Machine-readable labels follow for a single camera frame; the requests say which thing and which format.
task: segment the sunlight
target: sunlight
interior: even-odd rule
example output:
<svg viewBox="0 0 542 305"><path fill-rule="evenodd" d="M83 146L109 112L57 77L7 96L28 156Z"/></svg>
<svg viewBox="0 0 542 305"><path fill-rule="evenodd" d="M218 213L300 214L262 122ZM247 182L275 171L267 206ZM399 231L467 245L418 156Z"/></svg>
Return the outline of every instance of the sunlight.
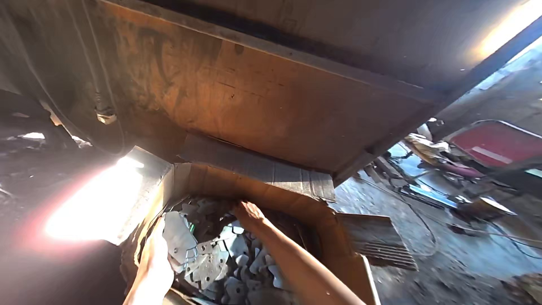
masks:
<svg viewBox="0 0 542 305"><path fill-rule="evenodd" d="M45 136L40 132L31 132L26 135L20 135L21 138L27 138L27 139L45 139Z"/></svg>
<svg viewBox="0 0 542 305"><path fill-rule="evenodd" d="M117 239L137 201L144 165L123 157L93 177L48 219L45 232L62 240Z"/></svg>
<svg viewBox="0 0 542 305"><path fill-rule="evenodd" d="M530 0L514 9L483 41L479 53L482 59L490 56L542 16L542 0Z"/></svg>

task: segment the forearm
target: forearm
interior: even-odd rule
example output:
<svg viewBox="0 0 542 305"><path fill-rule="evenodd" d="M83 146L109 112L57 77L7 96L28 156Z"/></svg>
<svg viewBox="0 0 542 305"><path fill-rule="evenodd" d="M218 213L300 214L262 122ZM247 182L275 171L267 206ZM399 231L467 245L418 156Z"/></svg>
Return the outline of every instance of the forearm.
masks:
<svg viewBox="0 0 542 305"><path fill-rule="evenodd" d="M324 265L267 219L253 233L262 240L304 304L364 304Z"/></svg>
<svg viewBox="0 0 542 305"><path fill-rule="evenodd" d="M123 305L160 305L168 289L167 286L156 285L148 274L138 276Z"/></svg>

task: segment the debris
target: debris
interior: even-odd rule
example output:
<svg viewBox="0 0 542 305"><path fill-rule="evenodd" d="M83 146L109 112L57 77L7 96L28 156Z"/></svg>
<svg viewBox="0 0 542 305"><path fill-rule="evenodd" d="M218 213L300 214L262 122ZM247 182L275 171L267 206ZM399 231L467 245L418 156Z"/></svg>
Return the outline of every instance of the debris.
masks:
<svg viewBox="0 0 542 305"><path fill-rule="evenodd" d="M181 266L174 267L174 285L192 296L194 302L205 305L254 304L248 298L249 292L252 301L264 298L265 304L297 304L293 294L285 291L288 285L273 257L254 234L229 214L225 202L187 197L174 205L180 211L166 214L168 219L175 218L171 225L179 226L179 232L192 241L191 259L179 258ZM305 246L297 224L286 229L299 234L297 240Z"/></svg>
<svg viewBox="0 0 542 305"><path fill-rule="evenodd" d="M273 286L280 289L289 290L286 288L287 285L286 285L285 280L283 279L283 276L282 276L282 273L280 272L279 267L277 265L271 265L271 266L268 266L267 268L274 276Z"/></svg>
<svg viewBox="0 0 542 305"><path fill-rule="evenodd" d="M239 267L242 267L242 266L245 266L248 262L248 256L245 255L245 254L241 254L239 255L236 259L235 259L235 263L237 264L237 266Z"/></svg>
<svg viewBox="0 0 542 305"><path fill-rule="evenodd" d="M164 233L167 251L178 263L176 272L182 272L187 262L196 258L193 249L196 239L190 233L186 219L179 212L168 212L164 215Z"/></svg>

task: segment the metal plate with holes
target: metal plate with holes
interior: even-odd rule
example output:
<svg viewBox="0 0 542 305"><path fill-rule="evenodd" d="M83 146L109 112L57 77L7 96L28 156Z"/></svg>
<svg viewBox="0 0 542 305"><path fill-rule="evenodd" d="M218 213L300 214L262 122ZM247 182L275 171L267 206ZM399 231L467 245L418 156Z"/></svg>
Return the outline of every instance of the metal plate with holes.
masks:
<svg viewBox="0 0 542 305"><path fill-rule="evenodd" d="M199 257L203 258L202 262L191 272L189 282L199 282L199 288L205 290L225 268L229 253L222 252L220 248L216 247L212 253L199 255Z"/></svg>
<svg viewBox="0 0 542 305"><path fill-rule="evenodd" d="M186 220L179 212L167 212L164 215L164 233L162 236L167 243L167 252L180 265L176 268L177 272L184 270L184 265L188 260L195 258L193 250L196 247L196 239L190 233L186 226Z"/></svg>

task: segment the metal scrap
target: metal scrap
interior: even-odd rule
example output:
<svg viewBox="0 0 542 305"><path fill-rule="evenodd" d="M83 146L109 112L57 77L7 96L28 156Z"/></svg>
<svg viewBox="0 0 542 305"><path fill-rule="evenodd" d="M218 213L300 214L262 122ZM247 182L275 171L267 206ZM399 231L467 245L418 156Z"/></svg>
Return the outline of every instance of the metal scrap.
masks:
<svg viewBox="0 0 542 305"><path fill-rule="evenodd" d="M193 257L184 262L184 268L175 268L174 283L193 296L196 303L249 304L250 299L269 298L273 304L296 304L289 291L280 292L288 285L275 260L261 241L235 220L224 203L225 200L216 198L188 197L176 204L180 211L169 212L172 214L168 218L182 220L179 232L192 240L193 247ZM286 229L301 234L296 224ZM305 247L303 237L296 239Z"/></svg>

